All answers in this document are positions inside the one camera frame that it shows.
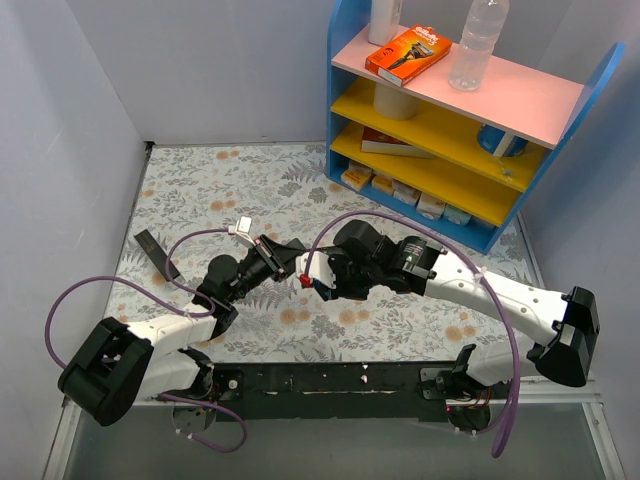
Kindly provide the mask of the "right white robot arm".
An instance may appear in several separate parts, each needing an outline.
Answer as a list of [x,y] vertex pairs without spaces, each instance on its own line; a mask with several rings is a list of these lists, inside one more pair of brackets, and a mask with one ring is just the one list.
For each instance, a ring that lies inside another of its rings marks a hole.
[[514,377],[539,374],[566,387],[586,385],[600,332],[594,294],[574,287],[568,293],[528,286],[485,271],[451,248],[438,250],[419,236],[395,242],[369,223],[352,220],[330,247],[296,262],[301,284],[325,301],[364,300],[384,286],[455,303],[502,321],[505,341],[465,346],[439,388],[475,397]]

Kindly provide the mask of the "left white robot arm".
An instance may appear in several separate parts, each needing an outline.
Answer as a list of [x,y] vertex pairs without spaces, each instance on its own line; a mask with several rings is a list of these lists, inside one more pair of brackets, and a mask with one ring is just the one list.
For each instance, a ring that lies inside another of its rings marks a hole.
[[173,393],[201,400],[213,390],[213,363],[195,344],[221,336],[238,315],[234,302],[262,282],[287,279],[305,246],[258,237],[242,260],[210,261],[183,314],[123,324],[101,320],[58,379],[62,393],[100,425],[121,419],[140,399]]

